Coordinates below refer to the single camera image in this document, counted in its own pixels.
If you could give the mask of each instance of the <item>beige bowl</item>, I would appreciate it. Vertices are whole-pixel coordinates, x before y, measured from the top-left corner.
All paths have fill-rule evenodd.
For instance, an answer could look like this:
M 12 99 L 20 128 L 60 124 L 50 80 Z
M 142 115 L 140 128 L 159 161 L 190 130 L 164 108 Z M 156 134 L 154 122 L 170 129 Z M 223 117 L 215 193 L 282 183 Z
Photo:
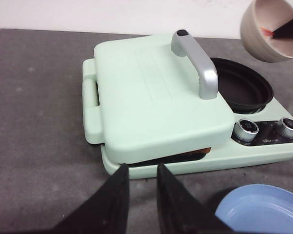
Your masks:
M 242 18 L 240 33 L 245 49 L 258 60 L 293 59 L 293 39 L 272 39 L 261 28 L 274 31 L 293 19 L 293 8 L 284 0 L 254 0 Z

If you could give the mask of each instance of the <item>countertop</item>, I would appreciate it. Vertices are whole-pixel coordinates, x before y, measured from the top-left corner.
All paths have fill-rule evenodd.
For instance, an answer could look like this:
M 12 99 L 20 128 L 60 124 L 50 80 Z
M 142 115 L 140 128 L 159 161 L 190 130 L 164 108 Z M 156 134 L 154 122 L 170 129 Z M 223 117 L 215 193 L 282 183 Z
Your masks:
M 0 29 L 0 231 L 52 228 L 107 180 L 99 146 L 84 138 L 82 63 L 96 44 L 137 37 Z M 265 77 L 293 115 L 293 60 L 256 60 L 238 39 L 198 42 L 210 57 Z M 293 159 L 178 175 L 211 210 L 232 188 L 263 183 L 293 192 Z M 127 233 L 159 233 L 156 179 L 130 181 Z

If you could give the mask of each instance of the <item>cooking appliance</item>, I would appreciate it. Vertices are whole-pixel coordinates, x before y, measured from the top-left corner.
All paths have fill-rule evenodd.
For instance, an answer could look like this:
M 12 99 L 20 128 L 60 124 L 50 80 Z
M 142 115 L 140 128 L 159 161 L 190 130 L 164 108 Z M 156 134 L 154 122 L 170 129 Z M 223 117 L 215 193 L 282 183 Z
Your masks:
M 161 162 L 184 174 L 293 158 L 293 117 L 273 97 L 234 113 L 217 64 L 186 30 L 103 42 L 94 55 L 83 63 L 84 130 L 110 174 L 122 163 L 144 178 Z

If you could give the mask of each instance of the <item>handle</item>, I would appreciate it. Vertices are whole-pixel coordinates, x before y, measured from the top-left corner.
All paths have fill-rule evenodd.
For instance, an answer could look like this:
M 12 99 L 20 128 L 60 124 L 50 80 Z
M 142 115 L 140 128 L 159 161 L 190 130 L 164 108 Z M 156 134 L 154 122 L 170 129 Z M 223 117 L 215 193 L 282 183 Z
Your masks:
M 217 97 L 218 76 L 214 63 L 199 43 L 184 29 L 172 36 L 171 50 L 177 56 L 188 56 L 199 75 L 199 96 L 209 100 Z
M 103 128 L 96 84 L 94 59 L 83 63 L 84 135 L 90 144 L 103 143 Z

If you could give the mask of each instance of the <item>black frying pan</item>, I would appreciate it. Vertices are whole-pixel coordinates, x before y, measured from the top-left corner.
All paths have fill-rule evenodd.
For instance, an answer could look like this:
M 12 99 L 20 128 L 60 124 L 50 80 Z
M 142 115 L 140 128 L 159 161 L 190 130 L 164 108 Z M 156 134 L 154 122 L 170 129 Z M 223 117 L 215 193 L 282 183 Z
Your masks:
M 273 98 L 268 81 L 251 68 L 223 58 L 211 58 L 218 74 L 218 91 L 235 113 L 253 113 Z

